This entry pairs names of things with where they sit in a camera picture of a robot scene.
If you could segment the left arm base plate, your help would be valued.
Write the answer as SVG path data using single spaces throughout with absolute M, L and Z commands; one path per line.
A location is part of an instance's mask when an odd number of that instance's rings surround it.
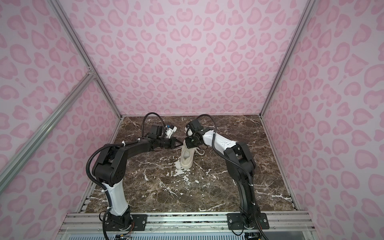
M 147 224 L 147 215 L 129 214 L 124 216 L 115 216 L 108 214 L 105 228 L 107 232 L 117 231 L 144 231 Z

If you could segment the white shoelace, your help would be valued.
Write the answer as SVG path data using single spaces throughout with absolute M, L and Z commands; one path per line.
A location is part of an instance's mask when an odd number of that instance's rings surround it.
M 205 155 L 205 151 L 204 150 L 201 150 L 199 148 L 195 148 L 195 152 L 199 155 L 199 156 L 204 156 Z

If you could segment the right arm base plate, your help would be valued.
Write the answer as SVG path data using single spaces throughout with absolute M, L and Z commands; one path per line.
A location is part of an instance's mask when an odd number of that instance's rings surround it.
M 260 225 L 262 230 L 270 229 L 266 213 L 261 213 L 256 219 L 254 217 L 247 218 L 245 214 L 241 213 L 227 214 L 227 223 L 229 230 L 258 230 L 256 221 Z

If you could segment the cream white sneaker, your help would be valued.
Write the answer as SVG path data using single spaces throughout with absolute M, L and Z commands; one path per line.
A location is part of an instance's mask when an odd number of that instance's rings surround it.
M 181 157 L 180 157 L 180 163 L 181 167 L 183 169 L 190 169 L 193 165 L 193 159 L 194 159 L 194 153 L 195 149 L 194 148 L 187 148 L 186 145 L 182 146 L 182 152 L 181 152 Z

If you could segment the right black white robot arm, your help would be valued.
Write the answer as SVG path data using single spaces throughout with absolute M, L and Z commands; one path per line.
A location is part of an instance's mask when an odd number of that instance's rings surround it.
M 260 229 L 261 210 L 254 190 L 256 163 L 247 145 L 227 139 L 210 128 L 196 132 L 186 129 L 185 142 L 189 149 L 201 145 L 212 147 L 226 161 L 228 174 L 238 187 L 243 225 L 248 229 Z

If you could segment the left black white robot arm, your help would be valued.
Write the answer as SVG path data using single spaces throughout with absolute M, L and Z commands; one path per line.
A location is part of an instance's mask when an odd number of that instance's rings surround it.
M 134 219 L 123 189 L 127 162 L 131 157 L 152 152 L 157 148 L 175 149 L 183 142 L 173 136 L 174 125 L 153 125 L 150 132 L 133 142 L 105 144 L 96 150 L 86 163 L 88 178 L 105 193 L 108 207 L 101 218 L 105 237 L 108 231 L 131 231 Z

